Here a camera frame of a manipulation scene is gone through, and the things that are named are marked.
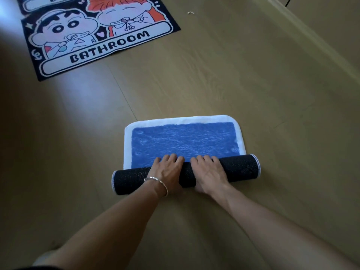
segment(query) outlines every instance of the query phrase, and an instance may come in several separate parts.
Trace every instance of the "bracelet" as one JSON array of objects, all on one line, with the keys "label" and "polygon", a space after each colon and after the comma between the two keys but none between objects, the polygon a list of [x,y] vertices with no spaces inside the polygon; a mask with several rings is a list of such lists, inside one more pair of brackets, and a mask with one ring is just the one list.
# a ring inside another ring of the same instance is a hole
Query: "bracelet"
[{"label": "bracelet", "polygon": [[165,195],[164,197],[166,197],[166,196],[169,194],[169,191],[167,190],[167,187],[165,186],[165,184],[164,184],[163,181],[159,180],[159,179],[156,178],[156,177],[152,177],[152,176],[149,176],[149,177],[144,178],[144,181],[147,181],[147,180],[150,180],[150,179],[156,180],[156,181],[160,182],[160,183],[165,187],[165,189],[166,189],[166,195]]}]

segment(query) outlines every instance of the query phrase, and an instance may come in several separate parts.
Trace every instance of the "rolled mat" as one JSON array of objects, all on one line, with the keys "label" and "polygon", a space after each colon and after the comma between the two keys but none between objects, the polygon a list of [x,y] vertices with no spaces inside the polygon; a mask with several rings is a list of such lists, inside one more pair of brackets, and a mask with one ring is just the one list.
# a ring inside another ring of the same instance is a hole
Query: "rolled mat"
[{"label": "rolled mat", "polygon": [[[229,182],[255,179],[260,176],[259,160],[253,154],[220,158]],[[111,184],[117,195],[130,194],[137,190],[147,177],[150,167],[114,171]],[[196,185],[196,179],[189,162],[185,162],[180,172],[179,183],[183,188]]]}]

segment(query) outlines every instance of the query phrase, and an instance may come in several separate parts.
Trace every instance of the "person's left arm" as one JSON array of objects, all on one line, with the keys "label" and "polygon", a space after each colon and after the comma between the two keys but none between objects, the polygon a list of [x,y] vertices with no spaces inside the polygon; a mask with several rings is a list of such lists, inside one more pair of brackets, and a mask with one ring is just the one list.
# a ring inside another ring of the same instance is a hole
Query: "person's left arm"
[{"label": "person's left arm", "polygon": [[[169,193],[177,192],[181,190],[179,175],[184,160],[176,154],[165,155],[161,161],[156,158],[148,177],[161,180]],[[144,182],[135,192],[83,227],[42,265],[63,270],[124,269],[164,195],[166,189],[160,182]]]}]

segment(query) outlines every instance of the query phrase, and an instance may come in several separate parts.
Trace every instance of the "white mat border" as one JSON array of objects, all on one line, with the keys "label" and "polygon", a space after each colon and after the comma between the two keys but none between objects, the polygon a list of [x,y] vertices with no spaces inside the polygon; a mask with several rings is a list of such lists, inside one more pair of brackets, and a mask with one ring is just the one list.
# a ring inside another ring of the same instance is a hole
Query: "white mat border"
[{"label": "white mat border", "polygon": [[135,128],[146,128],[154,126],[164,126],[168,124],[192,124],[192,123],[216,123],[216,122],[231,122],[234,124],[236,140],[239,147],[240,155],[246,154],[243,136],[241,129],[236,120],[228,115],[210,115],[210,116],[196,116],[196,117],[176,117],[176,118],[161,118],[146,121],[136,121],[129,124],[125,128],[124,134],[124,170],[131,168],[131,138]]}]

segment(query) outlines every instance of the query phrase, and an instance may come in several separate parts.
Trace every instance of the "pink heart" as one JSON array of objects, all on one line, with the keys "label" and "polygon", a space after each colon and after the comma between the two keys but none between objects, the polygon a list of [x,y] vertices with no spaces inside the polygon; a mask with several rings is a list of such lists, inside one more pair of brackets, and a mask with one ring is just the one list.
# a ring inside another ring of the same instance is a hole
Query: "pink heart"
[{"label": "pink heart", "polygon": [[96,33],[99,37],[105,37],[105,33],[103,31]]}]

